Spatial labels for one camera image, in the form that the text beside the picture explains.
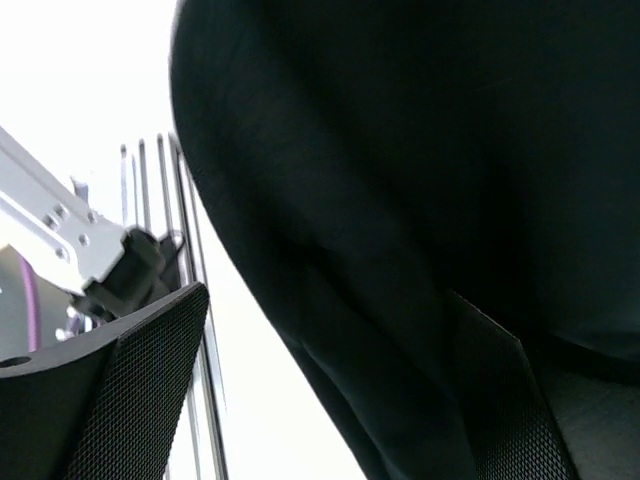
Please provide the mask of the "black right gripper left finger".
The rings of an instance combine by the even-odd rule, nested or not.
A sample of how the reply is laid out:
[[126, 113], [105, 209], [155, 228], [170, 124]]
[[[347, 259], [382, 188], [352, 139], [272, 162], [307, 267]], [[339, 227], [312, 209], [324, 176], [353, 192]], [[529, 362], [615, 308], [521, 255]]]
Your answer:
[[160, 479], [201, 341], [171, 296], [1, 363], [4, 480]]

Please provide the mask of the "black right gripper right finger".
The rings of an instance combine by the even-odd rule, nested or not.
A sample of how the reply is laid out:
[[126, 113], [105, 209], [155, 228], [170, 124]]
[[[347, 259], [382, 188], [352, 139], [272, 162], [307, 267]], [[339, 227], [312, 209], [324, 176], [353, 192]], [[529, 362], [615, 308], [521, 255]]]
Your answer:
[[481, 479], [636, 479], [639, 365], [512, 334], [454, 292], [454, 378]]

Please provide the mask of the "black t shirt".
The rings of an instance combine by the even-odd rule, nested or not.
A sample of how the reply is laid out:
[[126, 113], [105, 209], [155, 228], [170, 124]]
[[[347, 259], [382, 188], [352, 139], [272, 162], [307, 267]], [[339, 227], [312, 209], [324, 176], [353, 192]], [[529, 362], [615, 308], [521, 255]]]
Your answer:
[[185, 1], [174, 121], [369, 479], [481, 479], [454, 292], [639, 365], [635, 1]]

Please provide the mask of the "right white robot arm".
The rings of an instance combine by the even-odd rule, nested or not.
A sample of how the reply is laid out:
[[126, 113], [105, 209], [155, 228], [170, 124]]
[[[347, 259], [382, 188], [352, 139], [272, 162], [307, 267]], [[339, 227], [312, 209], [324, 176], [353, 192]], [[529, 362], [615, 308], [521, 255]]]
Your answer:
[[[5, 238], [95, 330], [1, 364], [5, 479], [159, 479], [205, 327], [160, 240], [98, 215], [1, 137]], [[513, 333], [457, 294], [454, 377], [482, 479], [635, 479], [639, 367]]]

